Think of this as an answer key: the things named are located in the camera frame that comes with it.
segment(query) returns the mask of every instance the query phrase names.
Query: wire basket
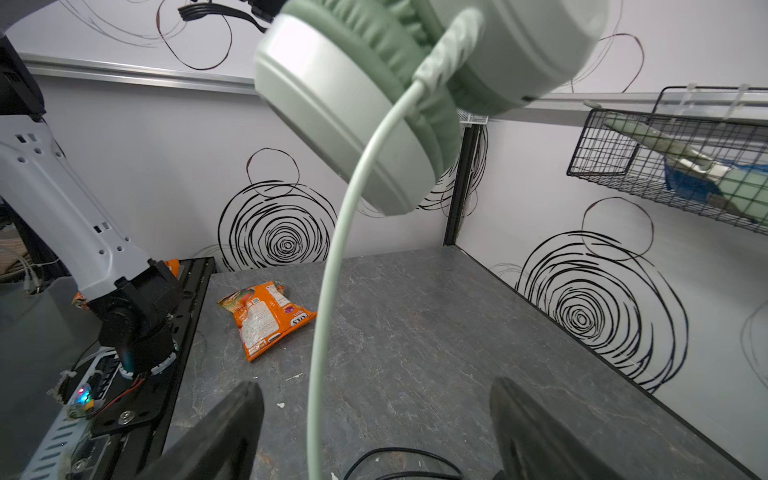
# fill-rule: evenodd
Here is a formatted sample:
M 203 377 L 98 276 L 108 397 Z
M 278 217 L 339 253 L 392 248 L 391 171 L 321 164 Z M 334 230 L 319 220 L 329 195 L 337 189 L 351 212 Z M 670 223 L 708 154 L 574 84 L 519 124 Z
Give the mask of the wire basket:
M 768 126 L 594 109 L 568 175 L 768 234 Z

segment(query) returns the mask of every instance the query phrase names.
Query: black vertical post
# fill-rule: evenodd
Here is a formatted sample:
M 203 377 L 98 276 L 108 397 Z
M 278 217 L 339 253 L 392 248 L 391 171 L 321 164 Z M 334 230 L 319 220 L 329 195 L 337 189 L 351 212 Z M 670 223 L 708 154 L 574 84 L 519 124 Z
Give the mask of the black vertical post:
M 469 188 L 469 176 L 472 172 L 472 161 L 480 140 L 481 125 L 472 125 L 464 129 L 462 149 L 458 154 L 456 165 L 456 179 L 453 183 L 453 195 L 451 196 L 451 209 L 448 212 L 448 223 L 445 225 L 445 239 L 443 245 L 456 245 L 458 229 L 462 224 L 464 202 L 467 200 Z

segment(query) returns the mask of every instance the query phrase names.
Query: ear cushion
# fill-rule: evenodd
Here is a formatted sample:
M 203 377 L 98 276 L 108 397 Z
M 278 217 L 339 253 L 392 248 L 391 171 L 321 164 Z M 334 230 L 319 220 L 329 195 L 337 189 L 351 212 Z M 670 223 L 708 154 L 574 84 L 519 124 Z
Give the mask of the ear cushion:
M 385 3 L 407 1 L 409 9 L 419 20 L 421 31 L 426 33 L 427 45 L 434 45 L 445 28 L 440 23 L 429 0 L 383 0 Z M 478 115 L 496 115 L 515 107 L 510 101 L 488 88 L 481 78 L 468 66 L 462 66 L 449 80 L 448 89 L 456 104 L 464 110 Z
M 290 0 L 280 13 L 303 20 L 335 43 L 393 104 L 426 57 L 425 47 L 376 0 Z M 453 165 L 461 147 L 455 109 L 448 89 L 442 87 L 406 117 L 435 178 Z

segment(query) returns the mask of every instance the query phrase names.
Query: bolt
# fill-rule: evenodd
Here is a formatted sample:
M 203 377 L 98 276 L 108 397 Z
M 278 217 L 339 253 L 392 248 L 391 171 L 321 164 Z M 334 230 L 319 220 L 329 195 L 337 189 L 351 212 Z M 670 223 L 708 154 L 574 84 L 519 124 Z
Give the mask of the bolt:
M 77 460 L 74 465 L 72 466 L 72 471 L 74 473 L 79 473 L 85 470 L 85 466 L 88 464 L 88 460 L 85 458 L 82 458 L 80 460 Z
M 131 410 L 126 410 L 125 412 L 122 412 L 120 414 L 120 418 L 118 419 L 118 423 L 120 425 L 125 425 L 127 423 L 130 423 L 131 420 L 133 420 L 135 416 L 136 416 L 136 414 L 133 413 Z

